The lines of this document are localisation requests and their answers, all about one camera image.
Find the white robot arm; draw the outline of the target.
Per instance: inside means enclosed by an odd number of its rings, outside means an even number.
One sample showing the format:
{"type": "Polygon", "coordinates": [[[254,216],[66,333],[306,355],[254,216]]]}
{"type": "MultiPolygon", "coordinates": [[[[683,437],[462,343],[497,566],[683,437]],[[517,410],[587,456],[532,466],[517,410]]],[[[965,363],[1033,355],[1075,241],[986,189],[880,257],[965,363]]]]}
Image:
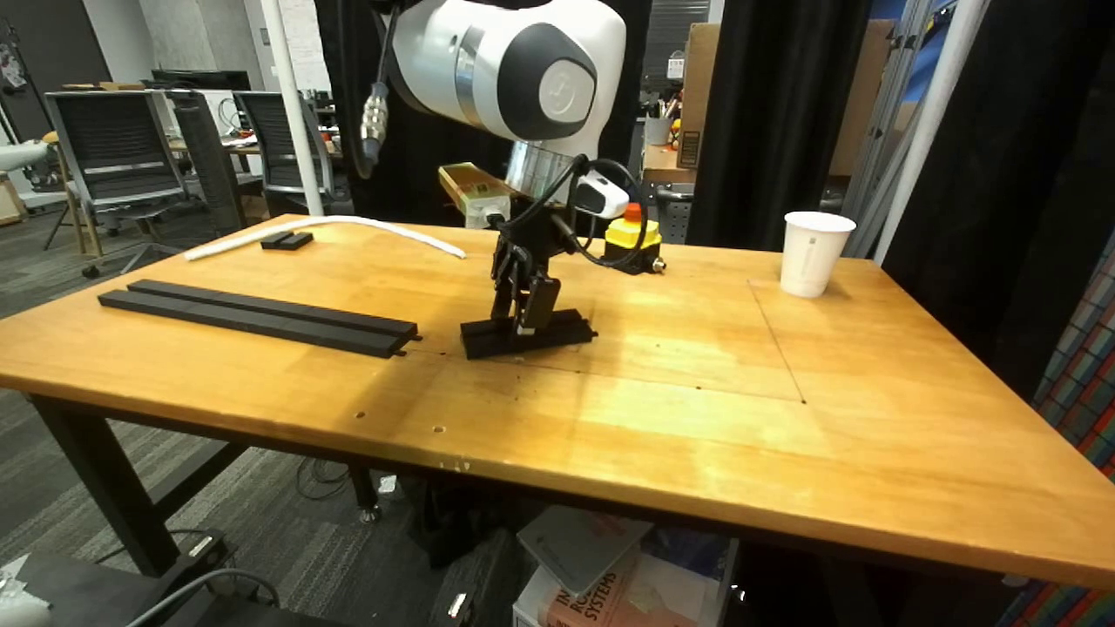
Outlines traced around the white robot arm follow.
{"type": "Polygon", "coordinates": [[[510,185],[528,198],[493,248],[486,328],[504,338],[587,332],[556,310],[561,281],[548,273],[572,248],[554,195],[599,154],[625,76],[626,25],[603,0],[419,0],[402,11],[390,52],[404,91],[454,120],[513,144],[510,185]]]}

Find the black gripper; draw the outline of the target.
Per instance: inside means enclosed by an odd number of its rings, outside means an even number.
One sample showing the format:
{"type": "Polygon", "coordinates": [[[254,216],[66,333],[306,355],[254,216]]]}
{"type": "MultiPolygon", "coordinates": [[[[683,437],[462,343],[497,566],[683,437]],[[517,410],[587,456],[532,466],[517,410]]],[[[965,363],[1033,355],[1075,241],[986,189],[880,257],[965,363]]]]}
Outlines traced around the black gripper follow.
{"type": "Polygon", "coordinates": [[[572,254],[575,233],[549,205],[526,205],[517,213],[493,245],[492,280],[493,304],[492,324],[513,328],[513,305],[519,310],[519,332],[537,333],[549,324],[561,281],[549,275],[554,254],[572,254]]]}

